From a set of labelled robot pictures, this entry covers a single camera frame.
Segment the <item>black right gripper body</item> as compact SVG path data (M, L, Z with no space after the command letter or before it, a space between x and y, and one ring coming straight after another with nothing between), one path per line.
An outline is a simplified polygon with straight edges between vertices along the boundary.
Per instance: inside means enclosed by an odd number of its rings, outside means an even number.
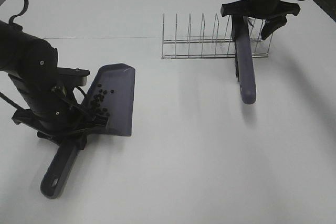
M282 0L239 0L222 4L221 15L240 15L259 19L272 19L280 16L294 15L300 12L296 3Z

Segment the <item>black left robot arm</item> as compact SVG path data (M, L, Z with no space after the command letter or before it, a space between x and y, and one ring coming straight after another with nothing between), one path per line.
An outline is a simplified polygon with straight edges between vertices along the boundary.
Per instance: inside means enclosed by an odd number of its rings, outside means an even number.
M85 148L87 135L102 129L104 118L79 104L74 89L86 85L88 70L58 66L58 51L50 43L1 22L1 71L28 105L16 107L12 119L37 130L58 145L72 142Z

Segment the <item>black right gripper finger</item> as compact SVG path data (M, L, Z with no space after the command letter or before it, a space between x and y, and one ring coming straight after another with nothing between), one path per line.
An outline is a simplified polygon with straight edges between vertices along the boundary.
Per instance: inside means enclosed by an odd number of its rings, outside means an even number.
M237 40L244 32L245 21L241 15L231 15L232 19L232 40Z
M265 24L261 30L261 39L266 40L277 29L283 27L287 23L285 16L279 16L271 19L266 19Z

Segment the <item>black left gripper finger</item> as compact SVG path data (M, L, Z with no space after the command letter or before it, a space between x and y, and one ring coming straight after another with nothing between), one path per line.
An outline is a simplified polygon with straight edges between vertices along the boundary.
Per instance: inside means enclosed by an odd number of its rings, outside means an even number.
M37 137L41 138L41 139L51 141L52 143L54 143L56 145L59 145L59 139L55 136L50 136L50 135L47 135L47 134L45 134L41 131L37 131Z
M81 133L75 136L75 146L78 150L84 150L87 143L87 134Z

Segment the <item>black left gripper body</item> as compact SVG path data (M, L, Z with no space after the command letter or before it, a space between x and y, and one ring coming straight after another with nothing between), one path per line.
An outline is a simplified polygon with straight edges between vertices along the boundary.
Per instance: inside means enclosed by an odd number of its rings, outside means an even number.
M79 86L63 84L60 76L47 90L38 90L14 75L11 75L11 81L29 106L28 109L17 109L13 114L12 120L17 125L22 123L57 138L106 128L108 118L77 103L73 90Z

